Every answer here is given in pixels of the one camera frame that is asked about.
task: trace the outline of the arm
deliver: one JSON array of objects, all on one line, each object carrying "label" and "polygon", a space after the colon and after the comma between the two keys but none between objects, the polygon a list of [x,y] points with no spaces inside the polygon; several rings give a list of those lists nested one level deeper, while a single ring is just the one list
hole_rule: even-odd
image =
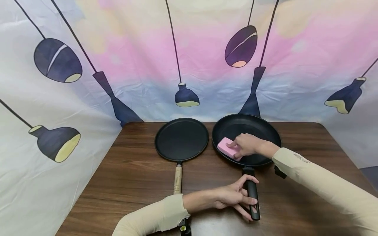
[{"label": "arm", "polygon": [[183,195],[175,194],[125,215],[112,236],[144,236],[170,230],[189,216],[183,205]]},{"label": "arm", "polygon": [[254,205],[256,199],[248,197],[243,189],[245,181],[258,183],[253,176],[243,175],[237,182],[212,190],[203,190],[186,195],[175,194],[154,204],[124,216],[114,229],[113,236],[145,236],[158,231],[173,229],[190,214],[208,208],[234,207],[244,218],[252,220],[241,206]]},{"label": "arm", "polygon": [[348,215],[361,235],[378,235],[376,197],[289,149],[266,143],[260,153],[271,158],[295,182],[315,192],[342,214]]}]

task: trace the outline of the fabric backdrop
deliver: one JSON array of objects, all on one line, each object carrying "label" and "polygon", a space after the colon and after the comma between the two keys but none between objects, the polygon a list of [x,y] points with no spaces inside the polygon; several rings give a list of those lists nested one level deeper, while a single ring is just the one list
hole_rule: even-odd
[{"label": "fabric backdrop", "polygon": [[133,121],[319,122],[378,188],[376,0],[0,6],[0,235],[54,235]]}]

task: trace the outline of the black line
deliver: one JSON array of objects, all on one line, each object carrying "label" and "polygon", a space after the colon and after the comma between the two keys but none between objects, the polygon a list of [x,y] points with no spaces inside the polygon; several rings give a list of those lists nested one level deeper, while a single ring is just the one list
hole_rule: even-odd
[{"label": "black line", "polygon": [[61,16],[61,18],[63,19],[63,21],[66,23],[66,25],[67,25],[67,27],[70,29],[70,31],[71,31],[71,34],[73,35],[73,37],[75,38],[75,40],[76,40],[76,42],[77,42],[77,44],[79,45],[79,47],[81,48],[81,50],[83,51],[83,53],[84,53],[84,55],[85,55],[85,57],[87,58],[87,60],[88,60],[88,62],[89,62],[89,64],[91,64],[91,66],[92,66],[92,68],[93,68],[93,70],[94,70],[94,72],[95,73],[97,73],[97,70],[96,70],[96,68],[94,67],[94,65],[92,64],[92,62],[91,62],[91,60],[89,59],[89,57],[88,57],[88,55],[87,55],[87,53],[85,52],[85,50],[84,50],[84,48],[83,48],[83,46],[81,45],[81,43],[80,43],[80,41],[79,41],[79,39],[76,37],[76,34],[75,34],[75,32],[72,30],[72,28],[71,28],[71,26],[70,26],[70,24],[68,23],[68,21],[66,20],[66,18],[64,17],[64,15],[63,15],[63,13],[61,12],[61,10],[59,9],[59,7],[56,5],[56,3],[55,3],[55,1],[54,0],[51,0],[51,2],[54,4],[54,6],[55,6],[55,8],[58,10],[58,12],[59,12],[59,15]]},{"label": "black line", "polygon": [[361,76],[361,77],[364,77],[366,75],[366,73],[374,66],[374,64],[378,61],[378,58],[375,59],[375,61],[373,62],[373,64],[370,65],[370,67],[365,71],[365,73]]},{"label": "black line", "polygon": [[264,58],[266,45],[267,45],[267,43],[268,43],[268,38],[269,38],[270,29],[272,28],[274,14],[276,13],[276,9],[277,9],[278,2],[279,2],[279,1],[280,1],[280,0],[277,0],[277,1],[276,1],[276,5],[274,6],[273,13],[272,13],[272,18],[270,19],[270,24],[269,24],[269,28],[268,28],[268,33],[266,34],[266,39],[265,39],[264,49],[262,50],[260,66],[262,65],[262,60],[263,60],[263,58]]},{"label": "black line", "polygon": [[249,26],[249,22],[251,21],[252,9],[253,9],[254,3],[255,3],[255,0],[252,1],[252,7],[251,7],[251,12],[249,13],[249,19],[248,19],[248,25],[247,26]]},{"label": "black line", "polygon": [[176,53],[176,61],[177,61],[177,69],[178,69],[178,76],[180,78],[181,82],[181,73],[180,73],[180,65],[178,64],[178,56],[177,56],[177,48],[176,48],[176,40],[175,40],[175,34],[173,33],[173,25],[172,25],[172,19],[170,18],[170,11],[168,6],[168,1],[166,0],[167,10],[168,10],[168,16],[169,16],[169,22],[170,22],[170,28],[172,29],[172,38],[173,38],[173,45],[175,46],[175,53]]},{"label": "black line", "polygon": [[19,116],[15,111],[13,111],[12,108],[10,108],[3,100],[0,99],[0,103],[3,104],[3,106],[5,106],[5,108],[8,109],[8,111],[10,111],[17,118],[19,118],[20,121],[26,124],[29,128],[33,128],[33,126],[31,126],[28,122],[26,122],[26,120],[24,120],[21,116]]},{"label": "black line", "polygon": [[38,26],[34,23],[34,21],[32,21],[29,17],[29,15],[26,13],[26,11],[24,10],[24,8],[19,4],[19,2],[17,0],[14,0],[16,2],[16,4],[21,8],[21,11],[25,14],[26,18],[28,18],[28,20],[34,25],[34,27],[38,30],[38,32],[41,34],[42,38],[43,39],[46,39],[45,36],[43,35],[42,31],[38,28]]}]

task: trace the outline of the pan rim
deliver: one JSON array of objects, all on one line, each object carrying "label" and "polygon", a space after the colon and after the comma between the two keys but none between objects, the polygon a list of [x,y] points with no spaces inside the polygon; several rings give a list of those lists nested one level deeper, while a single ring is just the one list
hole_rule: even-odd
[{"label": "pan rim", "polygon": [[235,163],[235,164],[237,164],[237,165],[239,165],[239,166],[242,166],[242,167],[261,167],[261,166],[265,166],[265,165],[267,165],[267,164],[272,163],[273,160],[267,158],[269,161],[266,162],[266,163],[263,163],[263,164],[256,164],[256,165],[246,165],[246,164],[243,164],[243,163],[237,162],[236,160],[234,160],[234,159],[228,157],[227,155],[225,155],[225,154],[223,154],[221,151],[219,151],[219,149],[218,149],[218,147],[217,147],[218,144],[215,144],[215,142],[214,142],[214,136],[213,136],[214,129],[215,129],[216,125],[217,125],[220,121],[222,121],[222,120],[224,120],[224,119],[226,119],[226,118],[228,118],[228,117],[230,117],[230,116],[238,116],[238,115],[246,115],[246,116],[255,117],[255,118],[259,119],[259,120],[262,120],[264,123],[268,124],[268,125],[269,125],[270,127],[272,127],[273,130],[277,133],[277,136],[278,136],[279,141],[280,141],[280,144],[277,145],[277,146],[279,146],[280,148],[282,147],[282,139],[281,139],[280,134],[278,133],[278,131],[277,131],[277,130],[276,130],[276,129],[275,129],[275,128],[274,128],[274,127],[268,122],[268,121],[266,121],[266,120],[264,120],[263,118],[260,118],[260,117],[258,117],[258,116],[254,116],[254,115],[250,115],[250,114],[245,114],[245,113],[235,113],[235,114],[226,115],[226,116],[220,118],[220,119],[214,124],[213,129],[212,129],[212,131],[211,131],[211,142],[212,142],[213,147],[215,148],[215,150],[216,150],[220,155],[222,155],[223,157],[225,157],[227,160],[229,160],[229,161],[231,161],[231,162],[233,162],[233,163]]},{"label": "pan rim", "polygon": [[[158,137],[159,137],[159,134],[164,130],[164,128],[166,128],[167,126],[171,125],[172,123],[175,123],[177,121],[192,121],[192,122],[195,122],[197,124],[199,124],[200,126],[202,126],[205,130],[206,130],[206,144],[204,145],[204,148],[198,152],[196,155],[192,156],[192,157],[189,157],[189,158],[186,158],[186,159],[183,159],[183,160],[172,160],[170,158],[166,158],[158,149],[157,147],[157,140],[158,140]],[[171,120],[167,123],[165,123],[162,127],[160,127],[160,129],[158,130],[158,132],[156,133],[155,135],[155,139],[154,139],[154,146],[155,146],[155,150],[156,152],[159,154],[159,156],[161,156],[162,158],[166,159],[166,160],[169,160],[171,162],[184,162],[184,161],[187,161],[187,160],[191,160],[197,156],[199,156],[208,146],[209,144],[209,138],[210,138],[210,135],[209,135],[209,130],[206,128],[206,126],[200,122],[199,120],[196,120],[196,119],[193,119],[193,118],[188,118],[188,117],[182,117],[182,118],[177,118],[177,119],[174,119],[174,120]]]}]

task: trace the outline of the table surface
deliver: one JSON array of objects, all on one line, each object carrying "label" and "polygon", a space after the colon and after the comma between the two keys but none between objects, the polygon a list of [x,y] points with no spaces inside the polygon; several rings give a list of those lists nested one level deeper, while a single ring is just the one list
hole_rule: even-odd
[{"label": "table surface", "polygon": [[[126,214],[173,193],[176,163],[158,156],[155,134],[164,123],[127,124],[59,229],[57,236],[111,235]],[[317,123],[271,123],[284,147],[376,195],[375,190]],[[211,134],[214,123],[205,123]],[[241,169],[212,147],[183,165],[184,194],[235,182]],[[232,208],[192,215],[194,236],[201,235],[358,235],[349,219],[310,190],[259,168],[256,177],[261,220],[246,223]],[[177,229],[155,235],[179,235]]]}]

